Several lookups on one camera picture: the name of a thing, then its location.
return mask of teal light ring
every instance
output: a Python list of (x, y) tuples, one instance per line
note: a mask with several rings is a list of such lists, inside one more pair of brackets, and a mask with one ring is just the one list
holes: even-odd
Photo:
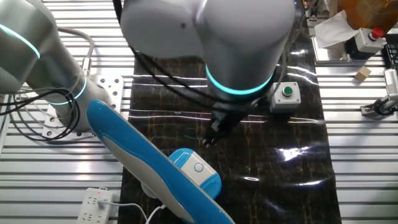
[[(77, 100), (77, 98), (79, 98), (79, 96), (81, 95), (81, 94), (83, 94), (83, 92), (84, 92), (84, 90), (85, 90), (85, 88), (86, 88), (86, 85), (87, 85), (87, 77), (85, 77), (85, 84), (83, 85), (83, 88), (81, 89), (81, 91), (79, 92), (79, 94), (77, 94), (76, 96), (75, 96), (75, 100)], [(68, 102), (63, 102), (63, 103), (51, 103), (51, 102), (49, 102), (51, 105), (65, 105), (65, 104), (67, 104)]]
[(248, 94), (251, 94), (251, 93), (255, 93), (255, 92), (261, 90), (262, 88), (264, 88), (264, 87), (270, 82), (270, 80), (271, 80), (271, 78), (272, 78), (272, 75), (271, 75), (271, 77), (269, 77), (269, 79), (268, 79), (265, 83), (261, 84), (260, 86), (255, 87), (255, 88), (253, 88), (253, 89), (250, 89), (250, 90), (234, 90), (234, 89), (225, 87), (225, 86), (221, 85), (220, 83), (218, 83), (218, 82), (211, 76), (211, 74), (210, 74), (210, 72), (209, 72), (209, 69), (208, 69), (207, 65), (206, 65), (206, 72), (207, 72), (207, 76), (209, 77), (210, 81), (211, 81), (217, 88), (219, 88), (220, 90), (223, 90), (223, 91), (226, 92), (226, 93), (230, 93), (230, 94), (232, 94), (232, 95), (248, 95)]
[(36, 53), (37, 57), (40, 59), (40, 53), (39, 53), (39, 51), (38, 51), (27, 39), (25, 39), (23, 36), (17, 34), (17, 33), (16, 33), (15, 31), (13, 31), (12, 29), (10, 29), (10, 28), (8, 28), (8, 27), (6, 27), (6, 26), (3, 26), (3, 25), (1, 25), (1, 24), (0, 24), (0, 28), (1, 28), (2, 30), (4, 30), (6, 33), (8, 33), (8, 34), (10, 34), (10, 35), (13, 35), (14, 37), (17, 37), (18, 39), (20, 39), (21, 41), (23, 41), (23, 43), (25, 43), (26, 45), (28, 45), (28, 46)]

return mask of round white button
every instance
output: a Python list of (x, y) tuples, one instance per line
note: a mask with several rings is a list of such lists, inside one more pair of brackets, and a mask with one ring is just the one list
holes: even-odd
[(194, 166), (194, 169), (196, 172), (202, 172), (203, 171), (203, 165), (201, 163), (197, 163)]

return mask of white box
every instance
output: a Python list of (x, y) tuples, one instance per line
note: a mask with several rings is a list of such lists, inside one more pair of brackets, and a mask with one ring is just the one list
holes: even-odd
[[(270, 93), (275, 90), (277, 83), (272, 85)], [(284, 89), (292, 89), (292, 94), (286, 96)], [(271, 99), (269, 110), (271, 113), (293, 113), (301, 104), (300, 88), (297, 82), (281, 83), (275, 95)]]

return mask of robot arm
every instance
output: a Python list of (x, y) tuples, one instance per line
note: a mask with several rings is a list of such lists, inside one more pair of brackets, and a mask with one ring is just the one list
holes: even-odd
[(212, 94), (247, 99), (243, 105), (216, 104), (242, 113), (213, 113), (204, 143), (214, 145), (270, 88), (294, 9), (292, 0), (126, 0), (121, 28), (129, 45), (144, 54), (202, 58)]
[[(52, 13), (40, 0), (0, 0), (0, 93), (68, 88), (80, 106), (76, 131), (90, 129), (86, 107), (92, 99), (110, 103), (106, 90), (93, 83), (69, 53), (58, 34)], [(41, 94), (48, 90), (37, 90)], [(45, 97), (60, 117), (71, 108), (62, 95)], [(61, 120), (66, 126), (70, 118)]]

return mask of tissue paper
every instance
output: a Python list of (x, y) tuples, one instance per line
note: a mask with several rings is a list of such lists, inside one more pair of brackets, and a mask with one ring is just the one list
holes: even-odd
[(341, 11), (327, 21), (315, 26), (315, 36), (320, 49), (350, 40), (358, 32), (348, 25), (346, 11)]

